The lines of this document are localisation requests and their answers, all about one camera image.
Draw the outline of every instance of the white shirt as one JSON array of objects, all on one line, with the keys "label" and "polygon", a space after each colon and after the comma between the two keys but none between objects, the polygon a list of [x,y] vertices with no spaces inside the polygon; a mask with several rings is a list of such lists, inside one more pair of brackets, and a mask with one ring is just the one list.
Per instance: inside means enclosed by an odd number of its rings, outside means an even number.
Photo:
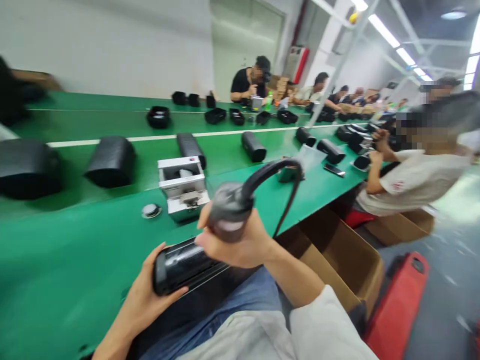
[{"label": "white shirt", "polygon": [[312,303],[290,313],[290,328],[280,311],[239,311],[179,359],[378,360],[328,285]]},{"label": "white shirt", "polygon": [[380,178],[386,192],[370,195],[363,189],[356,198],[358,204],[376,216],[419,209],[441,198],[470,166],[468,156],[424,153],[424,150],[396,152],[401,164]]},{"label": "white shirt", "polygon": [[311,102],[318,101],[322,97],[322,92],[313,92],[313,86],[305,86],[297,91],[295,98],[298,100],[310,100]]}]

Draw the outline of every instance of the smartphone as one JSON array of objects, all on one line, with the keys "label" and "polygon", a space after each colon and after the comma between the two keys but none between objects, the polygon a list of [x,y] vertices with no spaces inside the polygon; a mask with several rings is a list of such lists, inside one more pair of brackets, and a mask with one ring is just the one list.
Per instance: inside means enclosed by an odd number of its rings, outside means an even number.
[{"label": "smartphone", "polygon": [[330,164],[325,164],[323,168],[331,173],[334,173],[335,175],[344,178],[345,177],[345,171],[340,170],[339,168],[336,168],[335,166],[332,166]]}]

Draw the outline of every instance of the jeans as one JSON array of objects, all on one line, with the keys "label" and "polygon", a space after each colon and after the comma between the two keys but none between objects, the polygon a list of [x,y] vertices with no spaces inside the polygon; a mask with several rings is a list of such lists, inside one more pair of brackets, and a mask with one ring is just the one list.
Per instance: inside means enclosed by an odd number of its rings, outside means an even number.
[{"label": "jeans", "polygon": [[282,311],[275,280],[263,266],[237,287],[213,313],[160,338],[140,359],[176,359],[210,339],[230,315],[245,310]]}]

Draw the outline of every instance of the black t-shirt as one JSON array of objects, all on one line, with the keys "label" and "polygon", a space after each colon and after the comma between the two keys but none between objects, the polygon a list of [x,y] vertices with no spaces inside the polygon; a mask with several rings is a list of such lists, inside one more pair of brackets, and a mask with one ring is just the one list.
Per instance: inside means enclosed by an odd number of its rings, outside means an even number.
[{"label": "black t-shirt", "polygon": [[[247,77],[247,69],[251,69],[251,67],[241,69],[236,73],[235,77],[233,78],[233,82],[231,83],[231,93],[244,93],[249,89],[250,83],[249,78]],[[256,94],[262,98],[265,98],[267,96],[265,91],[265,84],[259,84],[256,87]]]}]

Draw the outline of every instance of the fluorescent light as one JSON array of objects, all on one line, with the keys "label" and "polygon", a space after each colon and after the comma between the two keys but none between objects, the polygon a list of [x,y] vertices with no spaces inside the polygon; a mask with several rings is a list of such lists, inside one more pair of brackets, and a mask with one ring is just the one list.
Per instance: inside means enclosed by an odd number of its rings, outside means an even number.
[{"label": "fluorescent light", "polygon": [[463,82],[465,84],[472,84],[474,82],[475,74],[466,74]]},{"label": "fluorescent light", "polygon": [[375,27],[375,29],[383,36],[383,38],[391,45],[392,48],[398,48],[400,46],[399,41],[392,35],[387,29],[384,23],[375,14],[368,17],[368,21]]},{"label": "fluorescent light", "polygon": [[358,11],[365,11],[369,7],[364,0],[351,0]]},{"label": "fluorescent light", "polygon": [[400,55],[400,57],[403,59],[403,61],[408,65],[412,66],[415,65],[415,61],[412,59],[412,57],[409,55],[409,53],[403,48],[398,48],[396,50],[396,53]]},{"label": "fluorescent light", "polygon": [[470,54],[480,53],[480,15],[476,21],[475,31],[471,39]]},{"label": "fluorescent light", "polygon": [[419,68],[419,67],[414,68],[413,71],[414,71],[418,76],[426,75],[426,74],[425,74],[425,71],[423,71],[423,70],[422,70],[421,68]]},{"label": "fluorescent light", "polygon": [[465,74],[473,74],[477,71],[480,55],[470,56],[466,63]]}]

